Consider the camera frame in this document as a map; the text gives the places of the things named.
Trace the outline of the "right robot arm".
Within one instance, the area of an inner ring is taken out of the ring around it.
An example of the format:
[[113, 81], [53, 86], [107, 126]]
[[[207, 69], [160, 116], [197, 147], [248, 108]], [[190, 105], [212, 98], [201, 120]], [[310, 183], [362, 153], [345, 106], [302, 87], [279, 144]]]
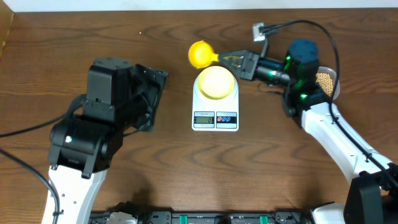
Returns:
[[345, 175], [346, 202], [314, 208], [312, 223], [397, 223], [397, 165], [346, 122], [333, 95], [316, 82], [316, 43], [293, 41], [282, 63], [251, 50], [220, 53], [217, 60], [242, 80], [282, 87], [285, 114], [322, 145]]

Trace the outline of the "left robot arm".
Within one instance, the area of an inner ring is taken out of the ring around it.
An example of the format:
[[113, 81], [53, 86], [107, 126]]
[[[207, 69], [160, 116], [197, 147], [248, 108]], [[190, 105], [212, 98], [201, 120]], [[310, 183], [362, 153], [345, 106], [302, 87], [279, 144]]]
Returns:
[[87, 91], [50, 132], [49, 182], [42, 223], [88, 223], [125, 130], [149, 131], [169, 74], [120, 58], [97, 58]]

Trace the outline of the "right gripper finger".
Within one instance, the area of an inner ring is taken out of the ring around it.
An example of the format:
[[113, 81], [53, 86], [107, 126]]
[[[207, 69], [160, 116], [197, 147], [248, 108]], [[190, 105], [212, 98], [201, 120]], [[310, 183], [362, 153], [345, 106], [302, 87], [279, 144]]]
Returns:
[[222, 64], [235, 76], [241, 77], [243, 75], [243, 61], [242, 60], [224, 60]]
[[242, 60], [248, 53], [248, 50], [237, 50], [231, 52], [223, 52], [218, 54], [219, 62], [229, 62], [232, 60]]

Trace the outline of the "yellow plastic scoop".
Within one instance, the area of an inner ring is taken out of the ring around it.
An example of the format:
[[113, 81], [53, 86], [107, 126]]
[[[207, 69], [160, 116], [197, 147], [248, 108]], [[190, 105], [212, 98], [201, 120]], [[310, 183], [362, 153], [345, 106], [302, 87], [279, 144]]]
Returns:
[[219, 61], [218, 56], [213, 47], [204, 40], [195, 42], [188, 50], [188, 60], [195, 68], [209, 67], [213, 62]]

